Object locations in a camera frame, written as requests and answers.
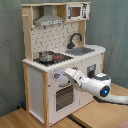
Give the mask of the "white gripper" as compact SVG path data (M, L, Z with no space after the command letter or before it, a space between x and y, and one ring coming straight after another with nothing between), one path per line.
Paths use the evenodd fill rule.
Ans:
M69 79L76 90L82 89L82 82L85 80L86 76L81 71L66 68L64 75Z

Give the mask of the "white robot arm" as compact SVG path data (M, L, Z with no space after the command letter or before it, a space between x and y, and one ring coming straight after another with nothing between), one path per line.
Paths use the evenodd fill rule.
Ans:
M128 96L111 94L111 78L107 74L98 73L93 78L89 78L81 71L71 68L67 68L64 74L75 89L88 92L97 102L128 106Z

